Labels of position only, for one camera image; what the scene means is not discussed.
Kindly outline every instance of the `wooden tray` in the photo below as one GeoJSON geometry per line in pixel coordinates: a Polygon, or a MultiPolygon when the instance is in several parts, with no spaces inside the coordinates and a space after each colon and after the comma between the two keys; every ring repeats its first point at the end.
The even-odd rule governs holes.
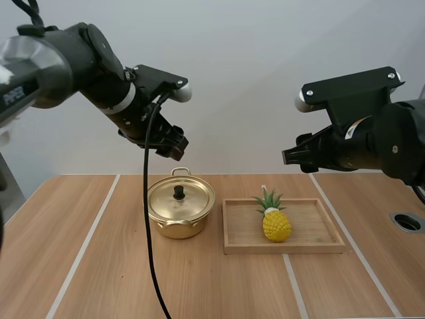
{"type": "Polygon", "coordinates": [[[255,199],[223,199],[224,253],[334,254],[345,244],[318,198],[282,199],[280,205],[292,225],[283,243],[263,233],[261,209],[255,199]]]}

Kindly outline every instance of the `toy pineapple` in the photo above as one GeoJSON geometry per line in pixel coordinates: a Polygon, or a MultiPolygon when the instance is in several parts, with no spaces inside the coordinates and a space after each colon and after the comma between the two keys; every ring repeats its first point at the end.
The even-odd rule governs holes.
{"type": "Polygon", "coordinates": [[[266,189],[264,189],[264,199],[254,197],[264,208],[259,211],[264,215],[263,232],[267,238],[276,242],[284,241],[292,232],[290,221],[286,215],[281,212],[284,208],[279,207],[281,196],[282,194],[274,197],[274,190],[269,194],[266,189]]]}

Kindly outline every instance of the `pot handle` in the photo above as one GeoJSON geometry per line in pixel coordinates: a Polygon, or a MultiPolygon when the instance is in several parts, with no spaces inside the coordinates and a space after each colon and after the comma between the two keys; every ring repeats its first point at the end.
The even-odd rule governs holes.
{"type": "Polygon", "coordinates": [[[189,171],[189,168],[186,167],[176,167],[171,171],[171,176],[175,175],[176,171],[186,171],[187,175],[192,175],[191,171],[189,171]]]}
{"type": "Polygon", "coordinates": [[[172,226],[172,225],[190,225],[191,222],[190,221],[166,221],[164,223],[158,223],[158,226],[160,226],[161,228],[167,228],[168,226],[172,226]]]}

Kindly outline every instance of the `robotic arm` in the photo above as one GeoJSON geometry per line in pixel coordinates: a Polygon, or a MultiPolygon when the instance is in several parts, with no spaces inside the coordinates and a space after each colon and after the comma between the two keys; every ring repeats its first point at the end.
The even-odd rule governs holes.
{"type": "Polygon", "coordinates": [[[392,103],[400,85],[391,67],[305,84],[297,108],[326,109],[332,125],[297,137],[285,164],[304,173],[381,169],[407,185],[425,183],[425,100],[392,103]]]}
{"type": "MultiPolygon", "coordinates": [[[[142,64],[123,68],[94,25],[65,30],[23,25],[18,32],[0,46],[0,126],[28,106],[53,108],[80,91],[115,123],[119,135],[144,148],[153,101],[191,99],[186,78],[142,64]]],[[[177,161],[188,144],[183,130],[160,114],[150,140],[149,148],[177,161]]]]}

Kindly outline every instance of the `white wall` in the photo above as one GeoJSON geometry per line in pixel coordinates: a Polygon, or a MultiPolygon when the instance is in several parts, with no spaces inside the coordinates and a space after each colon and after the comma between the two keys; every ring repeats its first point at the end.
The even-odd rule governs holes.
{"type": "MultiPolygon", "coordinates": [[[[181,163],[152,154],[151,172],[185,165],[195,173],[299,172],[281,151],[328,125],[325,112],[293,107],[304,83],[393,66],[407,83],[393,100],[415,98],[425,82],[423,0],[39,0],[46,24],[97,25],[122,63],[186,76],[193,99],[163,114],[186,131],[181,163]]],[[[29,18],[0,4],[0,39],[29,18]]],[[[53,110],[30,109],[1,152],[28,197],[61,173],[141,173],[143,151],[80,94],[53,110]]]]}

